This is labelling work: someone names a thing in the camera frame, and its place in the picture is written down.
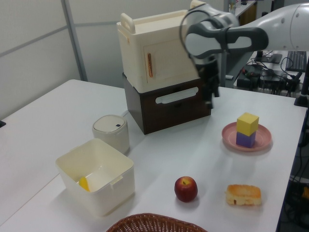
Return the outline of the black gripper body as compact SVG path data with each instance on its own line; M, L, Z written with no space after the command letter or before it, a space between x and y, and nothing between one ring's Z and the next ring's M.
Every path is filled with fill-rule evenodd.
M196 64L198 76L205 83L219 83L219 68L216 57L207 57L206 63Z

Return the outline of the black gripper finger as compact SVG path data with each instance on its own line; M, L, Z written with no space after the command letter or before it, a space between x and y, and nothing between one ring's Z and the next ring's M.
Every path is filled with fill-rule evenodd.
M213 86L210 80L207 80L202 86L202 98L205 105L209 108L213 108L212 103Z
M212 91L215 97L219 97L219 86L220 86L220 80L217 77L214 77L212 80Z

